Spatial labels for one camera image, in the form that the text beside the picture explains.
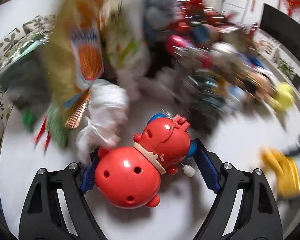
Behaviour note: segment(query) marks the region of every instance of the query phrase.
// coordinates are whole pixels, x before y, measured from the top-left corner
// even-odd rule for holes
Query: television
[[[300,24],[264,3],[260,29],[287,48],[300,61]]]

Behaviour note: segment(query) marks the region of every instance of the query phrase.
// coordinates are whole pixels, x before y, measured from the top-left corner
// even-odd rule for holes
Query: yellow toy
[[[266,169],[271,168],[277,177],[278,195],[291,198],[300,195],[300,177],[293,158],[277,149],[263,149],[261,160]]]
[[[285,111],[295,102],[293,89],[288,83],[281,82],[276,86],[276,90],[274,97],[268,98],[268,103],[275,111]]]

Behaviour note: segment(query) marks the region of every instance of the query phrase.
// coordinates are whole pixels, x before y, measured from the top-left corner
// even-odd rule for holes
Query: red toy car
[[[191,141],[186,118],[173,119],[164,114],[154,115],[142,134],[135,134],[133,147],[110,151],[101,148],[101,159],[95,170],[95,183],[110,203],[121,208],[155,207],[161,174],[178,172],[176,164],[196,152]],[[192,177],[195,170],[184,165],[185,174]]]

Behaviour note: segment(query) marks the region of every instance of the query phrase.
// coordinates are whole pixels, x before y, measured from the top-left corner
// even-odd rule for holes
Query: yellow snack bag
[[[71,119],[71,108],[86,100],[87,90],[104,70],[99,34],[102,2],[65,0],[45,48],[52,98],[60,107],[64,123]]]

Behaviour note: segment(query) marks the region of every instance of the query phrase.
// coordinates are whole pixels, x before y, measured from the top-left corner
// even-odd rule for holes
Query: blue gripper pad
[[[88,190],[92,190],[95,185],[94,172],[99,163],[98,154],[91,160],[91,164],[89,164],[82,174],[82,183],[80,186],[80,191],[83,194],[86,194]]]
[[[217,194],[221,189],[218,180],[218,171],[200,146],[198,147],[197,153],[193,156],[193,158],[208,189],[212,189],[213,192]]]

